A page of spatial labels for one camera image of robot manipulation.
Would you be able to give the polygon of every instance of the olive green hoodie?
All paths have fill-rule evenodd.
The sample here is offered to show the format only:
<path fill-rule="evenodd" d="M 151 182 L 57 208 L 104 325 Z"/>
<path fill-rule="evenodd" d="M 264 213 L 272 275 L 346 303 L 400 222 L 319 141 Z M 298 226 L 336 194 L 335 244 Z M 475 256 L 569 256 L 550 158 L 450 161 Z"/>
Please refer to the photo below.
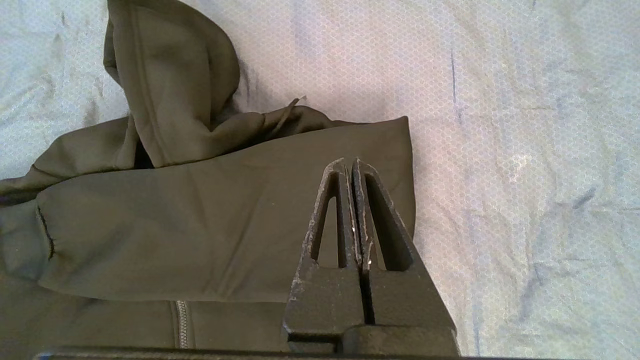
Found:
<path fill-rule="evenodd" d="M 217 25 L 176 0 L 109 0 L 109 16 L 104 63 L 130 115 L 0 181 L 0 358 L 287 350 L 282 313 L 329 162 L 375 166 L 413 233 L 407 119 L 230 113 L 239 68 Z"/>

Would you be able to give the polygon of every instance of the wrinkled white cloth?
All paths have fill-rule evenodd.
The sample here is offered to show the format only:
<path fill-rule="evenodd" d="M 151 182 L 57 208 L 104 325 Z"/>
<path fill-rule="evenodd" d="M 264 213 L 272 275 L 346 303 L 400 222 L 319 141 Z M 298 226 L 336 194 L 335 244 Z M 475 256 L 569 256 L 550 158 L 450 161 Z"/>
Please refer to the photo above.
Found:
<path fill-rule="evenodd" d="M 415 242 L 466 355 L 640 357 L 640 2 L 185 0 L 234 103 L 410 118 Z M 121 117 L 104 0 L 0 4 L 0 177 Z"/>

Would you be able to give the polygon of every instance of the hoodie sleeve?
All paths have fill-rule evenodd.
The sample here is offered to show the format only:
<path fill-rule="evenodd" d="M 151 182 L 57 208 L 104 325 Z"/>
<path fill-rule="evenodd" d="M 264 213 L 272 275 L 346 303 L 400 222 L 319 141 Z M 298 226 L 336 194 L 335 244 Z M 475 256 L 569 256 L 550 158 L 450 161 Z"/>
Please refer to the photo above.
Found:
<path fill-rule="evenodd" d="M 95 299 L 285 302 L 324 167 L 341 157 L 378 169 L 412 233 L 403 118 L 64 181 L 0 209 L 4 262 L 14 276 Z M 336 251 L 337 233 L 323 241 Z"/>
<path fill-rule="evenodd" d="M 57 138 L 25 176 L 0 181 L 0 208 L 76 176 L 133 168 L 137 138 L 127 136 L 128 126 L 128 118 L 116 119 Z"/>

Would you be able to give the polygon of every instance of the black metal tool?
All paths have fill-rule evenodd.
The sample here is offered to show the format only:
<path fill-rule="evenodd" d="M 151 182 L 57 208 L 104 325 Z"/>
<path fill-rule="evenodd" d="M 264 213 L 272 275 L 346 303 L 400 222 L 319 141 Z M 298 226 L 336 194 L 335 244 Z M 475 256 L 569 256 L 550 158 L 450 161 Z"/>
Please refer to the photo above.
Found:
<path fill-rule="evenodd" d="M 317 257 L 332 197 L 339 268 L 323 268 Z M 363 161 L 350 177 L 344 160 L 324 171 L 284 329 L 297 352 L 458 355 L 447 308 L 378 172 Z"/>

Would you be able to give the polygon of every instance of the drawstring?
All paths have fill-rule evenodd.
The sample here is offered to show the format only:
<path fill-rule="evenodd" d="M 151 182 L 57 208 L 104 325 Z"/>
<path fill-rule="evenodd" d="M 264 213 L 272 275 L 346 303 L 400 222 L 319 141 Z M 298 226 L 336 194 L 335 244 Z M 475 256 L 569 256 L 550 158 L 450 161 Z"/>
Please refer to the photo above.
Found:
<path fill-rule="evenodd" d="M 298 98 L 293 99 L 293 101 L 285 108 L 284 112 L 282 113 L 282 116 L 280 117 L 280 120 L 278 120 L 278 124 L 267 135 L 267 139 L 270 139 L 271 137 L 275 136 L 278 133 L 278 131 L 280 131 L 285 121 L 287 121 L 287 119 L 289 118 L 289 115 L 291 114 L 291 110 L 293 110 L 293 107 L 298 103 L 298 101 L 300 101 L 300 99 Z"/>

